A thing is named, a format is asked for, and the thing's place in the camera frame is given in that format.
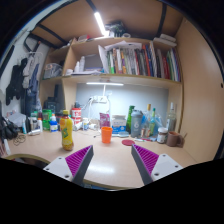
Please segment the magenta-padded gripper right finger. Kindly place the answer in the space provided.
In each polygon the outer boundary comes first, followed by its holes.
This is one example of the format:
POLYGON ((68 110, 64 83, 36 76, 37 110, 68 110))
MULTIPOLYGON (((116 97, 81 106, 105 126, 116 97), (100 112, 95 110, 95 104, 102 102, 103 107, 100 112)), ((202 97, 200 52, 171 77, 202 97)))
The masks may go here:
POLYGON ((167 154, 158 155, 136 144, 131 146, 131 154, 145 185, 182 169, 182 166, 167 154))

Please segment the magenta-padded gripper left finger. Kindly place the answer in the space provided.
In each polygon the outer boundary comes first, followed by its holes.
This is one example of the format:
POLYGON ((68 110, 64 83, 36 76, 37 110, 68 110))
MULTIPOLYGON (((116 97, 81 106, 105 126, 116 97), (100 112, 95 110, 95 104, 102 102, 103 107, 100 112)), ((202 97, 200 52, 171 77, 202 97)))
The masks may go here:
POLYGON ((90 145, 67 157, 57 157, 44 170, 78 186, 82 186, 93 155, 93 146, 90 145))

